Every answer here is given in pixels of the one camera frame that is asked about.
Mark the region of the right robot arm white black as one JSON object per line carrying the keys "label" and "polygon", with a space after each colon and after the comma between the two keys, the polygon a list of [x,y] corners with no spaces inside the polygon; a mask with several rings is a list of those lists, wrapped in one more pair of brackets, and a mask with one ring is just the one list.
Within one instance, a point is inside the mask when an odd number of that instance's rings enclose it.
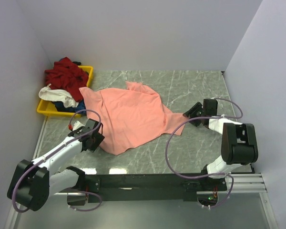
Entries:
{"label": "right robot arm white black", "polygon": [[202,170],[200,186],[211,190],[220,179],[236,168],[254,163],[258,159],[258,147],[253,124],[235,122],[232,118],[217,113],[218,99],[204,99],[197,102],[183,116],[191,119],[194,126],[205,128],[222,135],[221,154]]}

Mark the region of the pink t shirt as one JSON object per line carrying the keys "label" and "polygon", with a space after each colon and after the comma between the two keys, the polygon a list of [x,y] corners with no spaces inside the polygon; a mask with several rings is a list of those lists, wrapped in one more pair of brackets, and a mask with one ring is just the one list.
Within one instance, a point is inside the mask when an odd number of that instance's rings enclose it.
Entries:
{"label": "pink t shirt", "polygon": [[142,83],[126,82],[126,89],[79,90],[88,109],[87,117],[103,124],[100,147],[116,156],[162,134],[181,135],[183,128],[179,125],[187,120],[182,113],[169,110],[160,95]]}

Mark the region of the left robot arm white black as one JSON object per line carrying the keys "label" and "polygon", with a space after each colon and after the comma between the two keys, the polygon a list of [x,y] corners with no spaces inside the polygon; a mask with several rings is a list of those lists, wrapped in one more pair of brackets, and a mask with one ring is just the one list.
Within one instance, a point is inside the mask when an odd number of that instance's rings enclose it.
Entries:
{"label": "left robot arm white black", "polygon": [[94,151],[103,141],[103,124],[88,119],[86,125],[65,137],[55,148],[32,161],[20,161],[14,171],[7,197],[19,213],[37,211],[47,199],[65,189],[90,195],[85,172],[70,166],[59,172],[58,169],[69,159],[83,151]]}

